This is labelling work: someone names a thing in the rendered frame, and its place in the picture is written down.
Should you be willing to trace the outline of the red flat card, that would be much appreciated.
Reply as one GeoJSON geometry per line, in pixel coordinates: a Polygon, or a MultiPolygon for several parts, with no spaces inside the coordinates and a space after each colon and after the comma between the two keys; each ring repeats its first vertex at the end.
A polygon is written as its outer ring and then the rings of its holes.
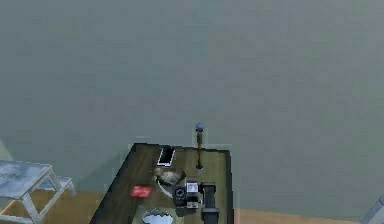
{"type": "Polygon", "coordinates": [[[152,193],[152,188],[149,186],[136,185],[131,191],[132,197],[148,198],[152,193]]]}

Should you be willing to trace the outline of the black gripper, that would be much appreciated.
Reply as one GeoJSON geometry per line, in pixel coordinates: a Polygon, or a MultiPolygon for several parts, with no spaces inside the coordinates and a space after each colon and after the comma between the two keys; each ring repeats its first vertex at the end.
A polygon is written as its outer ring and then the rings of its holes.
{"type": "Polygon", "coordinates": [[[169,192],[156,177],[155,182],[157,183],[159,189],[169,198],[173,198],[173,203],[176,207],[185,207],[187,204],[186,197],[186,188],[183,186],[175,186],[173,189],[173,194],[169,192]]]}

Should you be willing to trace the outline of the grey furniture corner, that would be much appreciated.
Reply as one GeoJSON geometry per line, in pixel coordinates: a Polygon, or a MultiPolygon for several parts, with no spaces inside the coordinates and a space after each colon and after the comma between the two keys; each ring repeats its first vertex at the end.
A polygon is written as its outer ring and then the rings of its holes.
{"type": "Polygon", "coordinates": [[[384,195],[366,213],[361,224],[384,224],[384,195]]]}

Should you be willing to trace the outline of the white frame side table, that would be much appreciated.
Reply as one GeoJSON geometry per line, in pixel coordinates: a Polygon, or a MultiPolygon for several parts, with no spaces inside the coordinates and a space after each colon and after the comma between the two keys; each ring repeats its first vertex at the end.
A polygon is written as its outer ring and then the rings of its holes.
{"type": "Polygon", "coordinates": [[[72,196],[77,194],[72,178],[57,176],[50,164],[0,160],[0,199],[18,201],[28,213],[28,217],[24,218],[0,212],[0,221],[42,224],[44,216],[65,190],[68,190],[72,196]],[[55,192],[40,212],[37,211],[31,198],[31,194],[36,189],[55,192]]]}

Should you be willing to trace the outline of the black phone with white edge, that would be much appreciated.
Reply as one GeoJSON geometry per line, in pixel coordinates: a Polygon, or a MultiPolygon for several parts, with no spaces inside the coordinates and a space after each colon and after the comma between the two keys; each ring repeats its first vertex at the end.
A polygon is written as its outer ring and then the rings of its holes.
{"type": "Polygon", "coordinates": [[[171,146],[163,146],[157,160],[158,166],[170,167],[173,162],[176,149],[171,146]]]}

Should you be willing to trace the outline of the dark wooden table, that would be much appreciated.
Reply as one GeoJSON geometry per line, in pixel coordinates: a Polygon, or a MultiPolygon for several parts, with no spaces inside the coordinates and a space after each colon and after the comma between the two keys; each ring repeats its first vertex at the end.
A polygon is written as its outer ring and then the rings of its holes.
{"type": "Polygon", "coordinates": [[[90,224],[144,224],[143,214],[154,208],[166,210],[173,217],[173,224],[203,224],[200,211],[179,217],[172,200],[155,182],[154,169],[180,173],[184,171],[186,181],[214,182],[216,185],[216,206],[220,209],[218,224],[234,224],[231,155],[228,150],[201,149],[202,170],[196,168],[196,148],[171,146],[176,149],[170,167],[158,166],[161,148],[168,145],[136,143],[122,163],[117,175],[108,188],[90,224]],[[149,186],[152,193],[148,198],[132,197],[134,186],[149,186]]]}

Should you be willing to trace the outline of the brown candlestick with blue top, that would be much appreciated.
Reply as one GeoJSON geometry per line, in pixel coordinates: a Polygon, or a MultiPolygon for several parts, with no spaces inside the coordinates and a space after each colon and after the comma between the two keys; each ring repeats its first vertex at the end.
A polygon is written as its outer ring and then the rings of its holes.
{"type": "Polygon", "coordinates": [[[198,170],[202,170],[203,166],[201,163],[201,145],[202,145],[202,134],[204,131],[203,125],[201,123],[197,123],[195,127],[195,131],[196,131],[196,142],[197,142],[197,151],[198,151],[198,162],[197,162],[196,168],[198,170]]]}

